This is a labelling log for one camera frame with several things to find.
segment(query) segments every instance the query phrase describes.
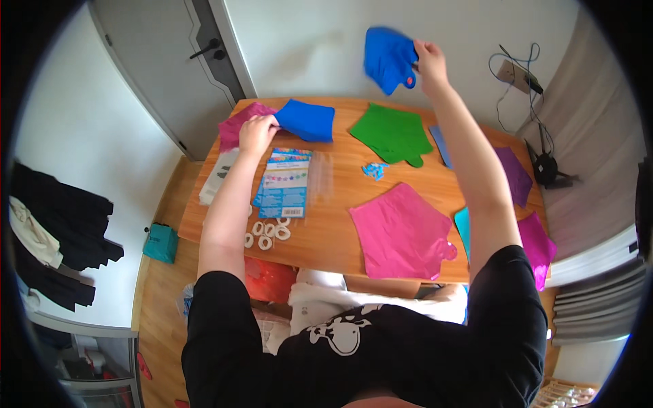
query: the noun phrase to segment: door handle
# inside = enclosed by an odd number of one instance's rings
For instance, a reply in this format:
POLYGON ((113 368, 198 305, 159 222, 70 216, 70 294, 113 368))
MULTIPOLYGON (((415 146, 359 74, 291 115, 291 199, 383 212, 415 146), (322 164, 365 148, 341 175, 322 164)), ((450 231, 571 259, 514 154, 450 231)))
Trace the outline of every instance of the door handle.
POLYGON ((205 53, 207 51, 213 50, 214 48, 218 48, 219 46, 220 46, 220 40, 211 39, 211 41, 208 42, 208 45, 206 47, 202 48, 201 50, 199 50, 195 54, 191 55, 191 57, 189 59, 193 59, 195 57, 198 57, 198 56, 202 55, 203 53, 205 53))

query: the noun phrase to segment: gray curtain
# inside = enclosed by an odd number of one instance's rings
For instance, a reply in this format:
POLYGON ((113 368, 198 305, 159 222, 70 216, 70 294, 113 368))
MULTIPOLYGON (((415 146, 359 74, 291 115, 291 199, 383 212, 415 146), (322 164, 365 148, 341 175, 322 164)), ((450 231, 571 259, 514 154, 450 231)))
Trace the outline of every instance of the gray curtain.
MULTIPOLYGON (((560 171, 583 183, 542 189, 556 260, 590 249, 635 222, 637 163, 645 153, 641 120, 612 50, 581 7, 567 52, 535 111, 555 145, 560 171)), ((517 132, 539 153, 537 125, 517 132)))
POLYGON ((614 340, 630 333, 646 279, 635 259, 604 274, 560 288, 553 310, 554 345, 614 340))

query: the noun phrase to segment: barcode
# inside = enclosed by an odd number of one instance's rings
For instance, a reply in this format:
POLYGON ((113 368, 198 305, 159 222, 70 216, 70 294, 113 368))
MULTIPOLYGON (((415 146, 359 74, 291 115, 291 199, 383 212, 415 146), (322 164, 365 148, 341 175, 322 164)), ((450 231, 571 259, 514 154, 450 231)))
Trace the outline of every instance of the barcode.
POLYGON ((304 214, 304 209, 302 207, 288 207, 281 210, 282 217, 289 217, 292 215, 301 217, 304 214))

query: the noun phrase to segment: black t-shirt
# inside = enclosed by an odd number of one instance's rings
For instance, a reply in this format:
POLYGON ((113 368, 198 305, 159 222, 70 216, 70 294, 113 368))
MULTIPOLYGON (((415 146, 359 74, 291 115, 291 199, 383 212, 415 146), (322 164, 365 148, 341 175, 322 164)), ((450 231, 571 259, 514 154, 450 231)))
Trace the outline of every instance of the black t-shirt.
POLYGON ((182 366, 193 408, 341 407, 384 388, 424 407, 526 407, 544 370, 547 316, 524 250, 497 251, 478 273, 468 324, 367 305, 286 339, 273 356, 242 282, 195 285, 182 366))

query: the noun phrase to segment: wall outlet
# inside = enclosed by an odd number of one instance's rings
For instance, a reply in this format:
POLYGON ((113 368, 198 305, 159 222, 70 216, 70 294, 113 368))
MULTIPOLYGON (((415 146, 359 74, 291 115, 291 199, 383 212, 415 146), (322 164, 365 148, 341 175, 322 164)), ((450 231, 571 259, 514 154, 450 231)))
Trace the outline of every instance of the wall outlet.
POLYGON ((496 76, 499 77, 500 80, 506 82, 512 82, 514 80, 515 82, 513 83, 513 86, 515 88, 527 95, 530 94, 528 80, 526 79, 526 71, 524 71, 524 69, 519 65, 510 62, 510 60, 503 60, 503 64, 501 64, 501 68, 496 76))

